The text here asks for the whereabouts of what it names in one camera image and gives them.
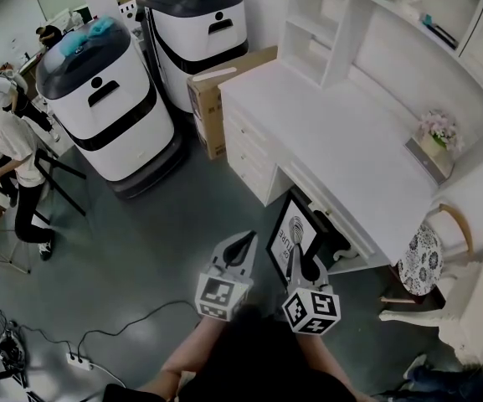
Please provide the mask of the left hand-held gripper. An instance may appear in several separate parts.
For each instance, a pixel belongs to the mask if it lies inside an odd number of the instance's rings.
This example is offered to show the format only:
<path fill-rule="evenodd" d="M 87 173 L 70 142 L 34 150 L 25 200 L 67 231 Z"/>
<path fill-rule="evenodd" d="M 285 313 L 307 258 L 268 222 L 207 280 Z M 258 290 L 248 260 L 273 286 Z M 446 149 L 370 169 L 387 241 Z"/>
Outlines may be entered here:
<path fill-rule="evenodd" d="M 249 274 L 257 244 L 258 236 L 253 230 L 234 234 L 217 244 L 212 253 L 212 263 L 232 266 L 237 274 Z M 195 307 L 202 316 L 231 321 L 246 300 L 253 280 L 215 265 L 199 274 Z"/>

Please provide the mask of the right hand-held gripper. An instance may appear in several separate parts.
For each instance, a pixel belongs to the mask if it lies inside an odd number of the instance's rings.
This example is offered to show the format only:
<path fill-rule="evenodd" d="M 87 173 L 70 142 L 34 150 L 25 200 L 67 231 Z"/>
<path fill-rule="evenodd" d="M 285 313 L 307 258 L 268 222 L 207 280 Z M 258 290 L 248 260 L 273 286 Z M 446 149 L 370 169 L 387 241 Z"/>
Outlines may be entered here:
<path fill-rule="evenodd" d="M 301 246 L 293 245 L 286 268 L 288 287 L 298 280 L 301 267 L 301 285 L 322 288 L 328 285 L 328 272 L 316 256 L 301 259 Z M 340 297 L 325 291 L 296 288 L 282 305 L 282 310 L 293 333 L 322 336 L 341 320 Z"/>

